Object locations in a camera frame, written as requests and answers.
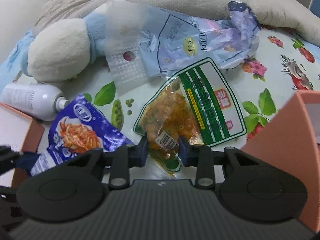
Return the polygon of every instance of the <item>gray blanket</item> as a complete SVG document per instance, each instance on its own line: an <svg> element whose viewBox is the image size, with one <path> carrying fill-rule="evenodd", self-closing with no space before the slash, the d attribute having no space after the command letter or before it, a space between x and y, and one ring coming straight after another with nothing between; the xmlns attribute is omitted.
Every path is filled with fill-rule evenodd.
<svg viewBox="0 0 320 240"><path fill-rule="evenodd" d="M44 11L34 27L37 35L45 27L65 18L83 18L108 0L54 0L44 6ZM230 0L128 0L145 2L192 16L213 20L228 18ZM275 27L295 28L307 41L320 46L320 19L296 0L242 0L256 14L259 22Z"/></svg>

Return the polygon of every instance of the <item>printed pea pod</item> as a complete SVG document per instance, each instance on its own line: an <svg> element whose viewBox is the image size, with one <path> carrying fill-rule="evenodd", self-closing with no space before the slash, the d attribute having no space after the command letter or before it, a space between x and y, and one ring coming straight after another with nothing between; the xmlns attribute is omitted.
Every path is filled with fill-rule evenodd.
<svg viewBox="0 0 320 240"><path fill-rule="evenodd" d="M113 102L111 124L121 131L124 122L124 115L122 112L121 102L119 99Z"/></svg>

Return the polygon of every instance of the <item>plush toy ear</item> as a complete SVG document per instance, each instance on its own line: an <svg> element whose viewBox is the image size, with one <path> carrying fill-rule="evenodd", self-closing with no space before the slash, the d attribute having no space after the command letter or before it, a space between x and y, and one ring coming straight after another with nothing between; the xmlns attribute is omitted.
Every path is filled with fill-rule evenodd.
<svg viewBox="0 0 320 240"><path fill-rule="evenodd" d="M40 82L68 80L90 61L90 39L82 19L64 19L45 28L31 43L28 74Z"/></svg>

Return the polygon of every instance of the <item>blue plush fabric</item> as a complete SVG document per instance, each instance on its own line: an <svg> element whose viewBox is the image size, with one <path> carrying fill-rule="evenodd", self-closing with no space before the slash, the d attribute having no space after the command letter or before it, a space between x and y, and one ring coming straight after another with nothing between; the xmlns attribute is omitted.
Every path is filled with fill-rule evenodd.
<svg viewBox="0 0 320 240"><path fill-rule="evenodd" d="M11 51L9 57L0 64L0 91L11 83L22 70L27 73L28 52L31 42L34 40L32 31L27 31L26 35L21 38Z"/></svg>
<svg viewBox="0 0 320 240"><path fill-rule="evenodd" d="M87 31L91 42L90 63L93 63L97 57L105 55L106 17L93 11L83 20L87 25Z"/></svg>

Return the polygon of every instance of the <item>pink box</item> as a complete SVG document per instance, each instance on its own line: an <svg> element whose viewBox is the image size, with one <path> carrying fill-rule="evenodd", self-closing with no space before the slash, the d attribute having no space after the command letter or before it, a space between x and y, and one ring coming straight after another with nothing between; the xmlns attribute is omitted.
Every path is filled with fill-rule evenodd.
<svg viewBox="0 0 320 240"><path fill-rule="evenodd" d="M0 102L0 145L10 145L13 151L36 152L44 127L32 117ZM26 173L15 169L12 187L17 187Z"/></svg>
<svg viewBox="0 0 320 240"><path fill-rule="evenodd" d="M320 230L320 92L297 90L283 109L242 148L300 179L308 199L300 221Z"/></svg>

